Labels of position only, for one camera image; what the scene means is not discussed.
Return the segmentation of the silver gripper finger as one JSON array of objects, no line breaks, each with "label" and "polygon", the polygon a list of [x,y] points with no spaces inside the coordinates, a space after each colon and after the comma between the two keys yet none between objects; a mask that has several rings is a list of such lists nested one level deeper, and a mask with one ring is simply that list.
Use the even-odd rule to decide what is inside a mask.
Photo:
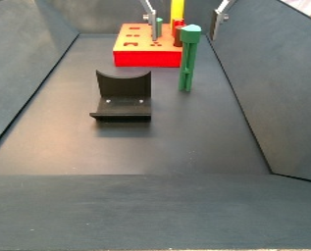
[{"label": "silver gripper finger", "polygon": [[219,24],[227,19],[227,10],[235,0],[221,0],[219,5],[213,9],[213,18],[210,26],[210,39],[215,40]]},{"label": "silver gripper finger", "polygon": [[152,40],[156,40],[156,33],[155,33],[155,9],[151,6],[151,3],[148,0],[139,0],[143,9],[146,11],[146,14],[143,15],[143,19],[148,22],[148,25],[151,26],[151,37]]}]

